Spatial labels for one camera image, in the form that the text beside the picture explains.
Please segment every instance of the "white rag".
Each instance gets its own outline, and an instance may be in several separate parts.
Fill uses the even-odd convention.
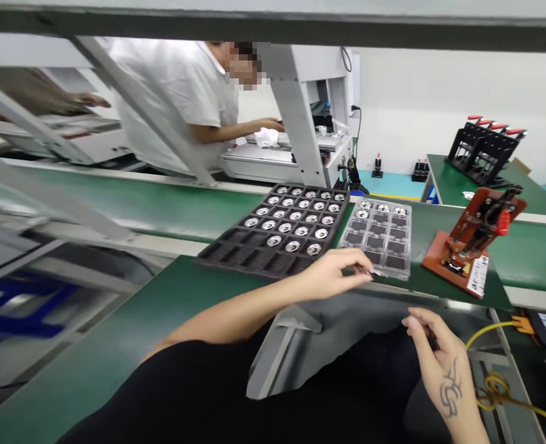
[[[261,128],[260,131],[254,133],[254,138],[259,148],[277,148],[279,146],[279,131],[276,129]]]

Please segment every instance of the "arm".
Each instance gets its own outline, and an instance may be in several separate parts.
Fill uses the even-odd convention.
[[[283,124],[274,118],[252,120],[228,126],[205,126],[193,125],[190,123],[187,125],[192,137],[200,144],[234,140],[260,131],[261,128],[272,128],[277,131],[285,131]]]
[[[402,321],[415,341],[423,384],[429,398],[444,418],[455,444],[489,444],[489,437],[476,403],[474,382],[464,343],[444,320],[424,308],[409,308]],[[432,333],[438,350],[427,339]]]
[[[344,277],[342,269],[355,268]],[[221,302],[186,321],[145,357],[190,340],[233,343],[248,339],[283,308],[307,300],[327,299],[370,282],[372,265],[359,249],[331,250],[300,274]]]

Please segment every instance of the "tattoo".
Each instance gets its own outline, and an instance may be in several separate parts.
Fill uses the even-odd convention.
[[[445,417],[447,418],[458,414],[458,406],[456,405],[456,401],[462,397],[462,389],[460,388],[460,384],[462,383],[461,377],[459,377],[458,380],[458,375],[456,375],[457,360],[458,357],[456,356],[453,359],[450,371],[446,376],[444,376],[445,381],[441,384],[441,388],[439,390],[441,402],[445,407]]]

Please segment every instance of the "label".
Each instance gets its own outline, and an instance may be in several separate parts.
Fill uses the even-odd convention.
[[[487,281],[487,271],[489,269],[489,258],[481,256],[474,259],[472,264],[472,271],[470,272],[470,278],[468,279],[468,285],[466,288],[472,293],[479,296],[481,299],[484,296],[484,284]]]

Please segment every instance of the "tattooed hand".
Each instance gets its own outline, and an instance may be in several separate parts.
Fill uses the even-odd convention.
[[[438,314],[424,308],[409,308],[408,312],[410,316],[402,324],[415,341],[423,384],[454,441],[461,443],[471,438],[468,442],[489,442],[478,413],[464,343]],[[428,335],[435,337],[437,350],[431,349]]]

